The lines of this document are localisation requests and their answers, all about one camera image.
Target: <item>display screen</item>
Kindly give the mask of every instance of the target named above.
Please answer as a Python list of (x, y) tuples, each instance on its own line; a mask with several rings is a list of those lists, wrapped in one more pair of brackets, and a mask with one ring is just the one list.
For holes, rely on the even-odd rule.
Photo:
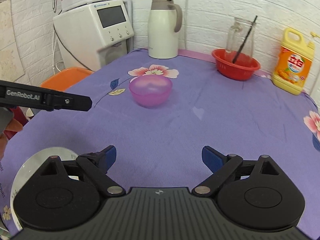
[(103, 28), (125, 22), (121, 5), (99, 9), (97, 12)]

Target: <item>thermos handle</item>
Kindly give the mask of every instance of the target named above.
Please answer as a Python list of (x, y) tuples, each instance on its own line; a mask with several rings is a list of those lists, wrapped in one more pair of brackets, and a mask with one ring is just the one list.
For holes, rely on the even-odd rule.
[(292, 40), (292, 38), (289, 37), (289, 33), (293, 33), (293, 34), (295, 34), (295, 35), (297, 35), (299, 37), (299, 40), (298, 41), (295, 40), (295, 42), (304, 44), (303, 35), (300, 32), (298, 32), (297, 30), (293, 29), (293, 28), (287, 28), (284, 31), (284, 38), (286, 40)]
[(169, 7), (173, 7), (177, 12), (177, 21), (176, 26), (174, 27), (174, 32), (177, 33), (178, 31), (180, 31), (182, 26), (182, 10), (181, 7), (175, 3), (170, 4)]

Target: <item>yellow bottle cap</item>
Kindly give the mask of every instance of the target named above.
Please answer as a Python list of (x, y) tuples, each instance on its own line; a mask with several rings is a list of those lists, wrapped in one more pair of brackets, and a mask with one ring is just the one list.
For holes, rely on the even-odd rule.
[(314, 38), (320, 38), (320, 36), (314, 32), (310, 32), (310, 35)]

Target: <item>black straw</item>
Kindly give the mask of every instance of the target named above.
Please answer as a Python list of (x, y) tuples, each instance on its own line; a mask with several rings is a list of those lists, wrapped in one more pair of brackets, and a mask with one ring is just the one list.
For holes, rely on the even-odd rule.
[(240, 55), (240, 53), (241, 53), (241, 51), (242, 51), (242, 49), (243, 49), (243, 47), (244, 47), (244, 45), (245, 45), (245, 42), (247, 41), (247, 39), (248, 39), (248, 37), (249, 37), (249, 35), (250, 35), (250, 32), (251, 32), (251, 30), (252, 30), (252, 27), (253, 27), (254, 23), (256, 22), (257, 18), (258, 18), (258, 15), (256, 15), (256, 17), (254, 18), (254, 20), (253, 20), (253, 22), (252, 22), (252, 25), (250, 26), (250, 29), (249, 29), (246, 37), (244, 38), (244, 41), (242, 42), (242, 44), (241, 44), (241, 46), (240, 46), (240, 48), (239, 48), (236, 56), (234, 57), (234, 59), (233, 59), (233, 61), (232, 61), (233, 64), (237, 61), (237, 59), (238, 59), (238, 57), (239, 57), (239, 55)]

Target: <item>pink plastic bowl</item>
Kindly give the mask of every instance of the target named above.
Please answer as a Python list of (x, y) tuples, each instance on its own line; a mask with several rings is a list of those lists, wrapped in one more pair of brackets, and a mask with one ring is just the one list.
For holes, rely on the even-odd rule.
[(157, 106), (165, 102), (172, 89), (169, 78), (161, 75), (145, 75), (135, 78), (129, 90), (136, 102), (142, 106)]

